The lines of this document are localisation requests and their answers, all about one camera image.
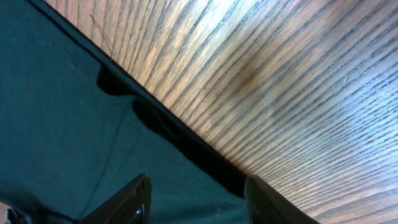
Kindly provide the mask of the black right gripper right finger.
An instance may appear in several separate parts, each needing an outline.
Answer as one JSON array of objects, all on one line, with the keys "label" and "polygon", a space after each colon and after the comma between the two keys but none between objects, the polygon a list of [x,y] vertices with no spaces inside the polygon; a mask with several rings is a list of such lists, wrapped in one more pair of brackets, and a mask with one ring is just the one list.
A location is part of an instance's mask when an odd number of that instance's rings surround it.
[{"label": "black right gripper right finger", "polygon": [[256,175],[246,178],[244,199],[251,224],[318,223]]}]

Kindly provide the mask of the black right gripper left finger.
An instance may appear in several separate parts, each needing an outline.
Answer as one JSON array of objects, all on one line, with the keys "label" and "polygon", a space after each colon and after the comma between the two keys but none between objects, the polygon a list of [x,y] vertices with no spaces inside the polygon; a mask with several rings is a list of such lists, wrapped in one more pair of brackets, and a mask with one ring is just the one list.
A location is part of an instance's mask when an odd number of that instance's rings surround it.
[{"label": "black right gripper left finger", "polygon": [[149,176],[140,174],[96,210],[79,221],[81,224],[147,224],[152,185]]}]

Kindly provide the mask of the black t-shirt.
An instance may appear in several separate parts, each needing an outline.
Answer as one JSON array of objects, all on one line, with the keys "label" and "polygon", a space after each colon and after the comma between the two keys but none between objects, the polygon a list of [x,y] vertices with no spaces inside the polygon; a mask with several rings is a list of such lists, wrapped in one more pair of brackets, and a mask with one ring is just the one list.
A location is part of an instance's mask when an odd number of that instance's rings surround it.
[{"label": "black t-shirt", "polygon": [[247,223],[244,176],[28,1],[1,2],[1,202],[79,220],[140,174],[151,223]]}]

